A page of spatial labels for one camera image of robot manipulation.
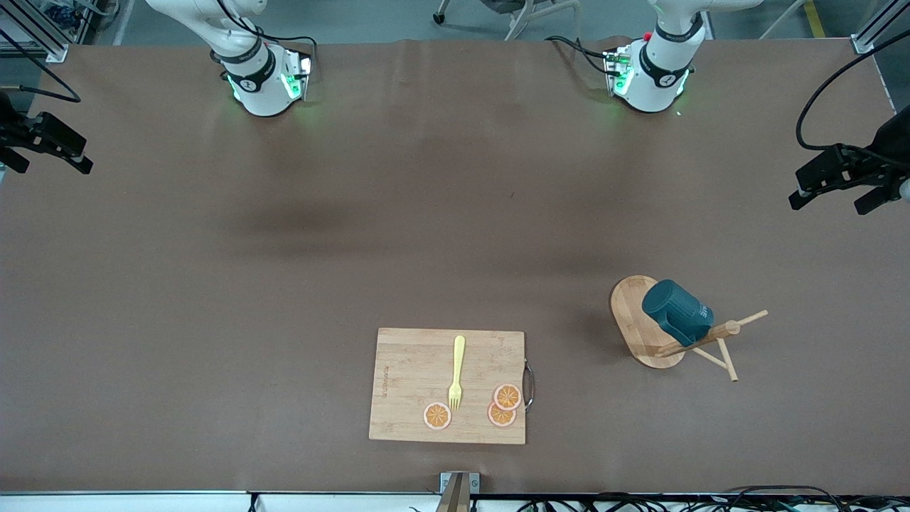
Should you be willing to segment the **dark teal cup yellow inside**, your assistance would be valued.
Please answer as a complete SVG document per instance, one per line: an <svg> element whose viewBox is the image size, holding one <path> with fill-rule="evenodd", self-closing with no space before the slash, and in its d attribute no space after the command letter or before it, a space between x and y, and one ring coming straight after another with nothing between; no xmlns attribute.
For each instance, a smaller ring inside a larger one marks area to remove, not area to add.
<svg viewBox="0 0 910 512"><path fill-rule="evenodd" d="M684 347L701 341L714 326L714 311L672 279L663 279L648 289L641 308Z"/></svg>

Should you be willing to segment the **wooden mug rack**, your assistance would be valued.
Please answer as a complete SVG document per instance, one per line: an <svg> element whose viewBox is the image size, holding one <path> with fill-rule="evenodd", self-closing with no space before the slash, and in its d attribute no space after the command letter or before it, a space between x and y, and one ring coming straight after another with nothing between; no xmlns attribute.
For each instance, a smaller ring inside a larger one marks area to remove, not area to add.
<svg viewBox="0 0 910 512"><path fill-rule="evenodd" d="M739 376L726 340L740 334L744 325L767 317L769 312L761 310L740 320L714 322L701 341L696 341L693 346L680 346L641 308L644 295L656 282L659 281L649 276L633 275L622 279L612 289L611 311L634 359L644 366L664 370L682 362L686 354L694 353L724 369L730 380L737 382Z"/></svg>

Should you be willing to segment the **chair base with castors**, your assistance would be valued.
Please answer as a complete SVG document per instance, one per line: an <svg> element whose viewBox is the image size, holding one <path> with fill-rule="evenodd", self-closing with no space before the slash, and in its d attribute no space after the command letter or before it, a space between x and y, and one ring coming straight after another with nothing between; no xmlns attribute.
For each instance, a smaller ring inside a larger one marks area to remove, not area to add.
<svg viewBox="0 0 910 512"><path fill-rule="evenodd" d="M530 22L550 14L572 10L573 36L582 34L581 0L477 0L492 13L509 16L509 31L504 41L515 40Z"/></svg>

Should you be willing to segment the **yellow plastic fork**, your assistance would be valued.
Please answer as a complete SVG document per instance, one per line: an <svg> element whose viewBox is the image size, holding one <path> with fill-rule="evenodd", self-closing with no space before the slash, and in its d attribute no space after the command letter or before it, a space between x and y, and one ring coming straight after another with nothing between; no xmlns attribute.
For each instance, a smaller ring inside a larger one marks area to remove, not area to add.
<svg viewBox="0 0 910 512"><path fill-rule="evenodd" d="M458 410L462 399L461 373L464 366L464 353L466 349L466 338L464 335L456 335L453 340L453 367L451 385L448 389L448 406L451 411Z"/></svg>

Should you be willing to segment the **bamboo cutting board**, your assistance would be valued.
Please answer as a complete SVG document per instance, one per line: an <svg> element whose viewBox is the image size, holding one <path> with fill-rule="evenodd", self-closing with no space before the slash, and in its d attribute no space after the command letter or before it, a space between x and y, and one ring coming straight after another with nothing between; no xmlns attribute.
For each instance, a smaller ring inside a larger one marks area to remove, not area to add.
<svg viewBox="0 0 910 512"><path fill-rule="evenodd" d="M431 402L448 404L453 340L464 335L462 399L448 428L433 431L422 413ZM368 437L413 443L523 445L526 412L522 404L510 427L487 418L492 393L504 383L523 394L525 335L520 331L459 329L378 330Z"/></svg>

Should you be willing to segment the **aluminium frame post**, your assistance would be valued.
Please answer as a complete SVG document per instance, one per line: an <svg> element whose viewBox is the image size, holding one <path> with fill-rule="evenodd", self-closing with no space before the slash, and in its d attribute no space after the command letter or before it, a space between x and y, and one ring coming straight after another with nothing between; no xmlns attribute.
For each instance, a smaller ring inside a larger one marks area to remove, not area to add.
<svg viewBox="0 0 910 512"><path fill-rule="evenodd" d="M875 0L875 10L867 20L850 36L856 54L870 52L877 40L904 12L910 9L910 0Z"/></svg>
<svg viewBox="0 0 910 512"><path fill-rule="evenodd" d="M71 39L36 6L36 0L0 0L0 41L9 41L29 54L44 54L49 63L62 63Z"/></svg>

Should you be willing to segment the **white table edge rail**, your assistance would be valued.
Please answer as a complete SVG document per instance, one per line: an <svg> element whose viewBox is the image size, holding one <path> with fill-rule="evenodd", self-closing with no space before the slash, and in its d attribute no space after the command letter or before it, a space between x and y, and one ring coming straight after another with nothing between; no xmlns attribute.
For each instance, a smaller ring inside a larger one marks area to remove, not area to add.
<svg viewBox="0 0 910 512"><path fill-rule="evenodd" d="M0 494L0 512L436 512L434 494ZM910 512L910 498L851 498L841 506L806 498L746 495L657 498L474 498L478 512Z"/></svg>

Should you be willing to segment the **metal table bracket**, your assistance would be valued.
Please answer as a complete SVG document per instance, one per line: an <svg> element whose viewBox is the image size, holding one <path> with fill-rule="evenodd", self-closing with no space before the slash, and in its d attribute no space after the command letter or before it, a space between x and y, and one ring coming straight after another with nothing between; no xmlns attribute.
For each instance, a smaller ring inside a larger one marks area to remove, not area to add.
<svg viewBox="0 0 910 512"><path fill-rule="evenodd" d="M478 512L475 494L481 492L478 472L442 472L439 474L441 499L436 512Z"/></svg>

